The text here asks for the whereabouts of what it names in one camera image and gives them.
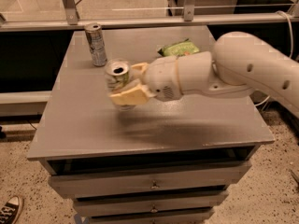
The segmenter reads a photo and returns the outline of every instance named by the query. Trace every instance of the black sneaker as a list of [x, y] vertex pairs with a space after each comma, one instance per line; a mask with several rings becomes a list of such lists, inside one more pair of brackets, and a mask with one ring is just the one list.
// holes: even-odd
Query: black sneaker
[[16, 223], [22, 210], [22, 198], [12, 197], [0, 210], [0, 224]]

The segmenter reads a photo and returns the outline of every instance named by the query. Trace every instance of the can lid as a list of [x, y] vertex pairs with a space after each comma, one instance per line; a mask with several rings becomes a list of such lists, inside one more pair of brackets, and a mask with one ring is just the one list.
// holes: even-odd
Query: can lid
[[125, 60], [111, 60], [106, 65], [106, 72], [114, 77], [128, 73], [130, 65]]
[[99, 29], [101, 29], [101, 25], [99, 25], [98, 23], [90, 23], [84, 26], [85, 30], [88, 31], [97, 31]]

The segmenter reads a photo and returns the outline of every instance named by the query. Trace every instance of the drawer handle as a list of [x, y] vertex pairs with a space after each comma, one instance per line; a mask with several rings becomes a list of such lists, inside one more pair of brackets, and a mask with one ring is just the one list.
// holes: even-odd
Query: drawer handle
[[150, 189], [156, 190], [156, 189], [159, 189], [159, 188], [160, 188], [160, 186], [157, 185], [156, 181], [152, 181], [152, 186], [150, 187]]
[[157, 213], [158, 209], [155, 207], [155, 205], [153, 205], [150, 211], [151, 213]]

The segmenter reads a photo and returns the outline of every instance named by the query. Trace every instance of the desk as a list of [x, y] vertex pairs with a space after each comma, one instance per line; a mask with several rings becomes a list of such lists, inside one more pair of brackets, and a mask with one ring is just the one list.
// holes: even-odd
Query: desk
[[[107, 57], [131, 63], [151, 62], [159, 46], [185, 38], [201, 51], [214, 43], [206, 27], [103, 34]], [[272, 142], [249, 97], [152, 99], [119, 112], [84, 32], [74, 32], [28, 159], [41, 162], [50, 185], [91, 223], [200, 221], [250, 168], [259, 145]]]

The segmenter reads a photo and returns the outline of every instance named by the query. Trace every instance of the can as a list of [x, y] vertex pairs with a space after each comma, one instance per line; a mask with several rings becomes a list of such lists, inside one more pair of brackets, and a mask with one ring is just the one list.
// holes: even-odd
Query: can
[[104, 66], [107, 63], [102, 27], [98, 23], [90, 23], [84, 27], [90, 45], [93, 65]]
[[[132, 81], [130, 63], [124, 59], [108, 61], [106, 67], [106, 84], [110, 93], [118, 92]], [[120, 111], [127, 111], [135, 105], [114, 105]]]

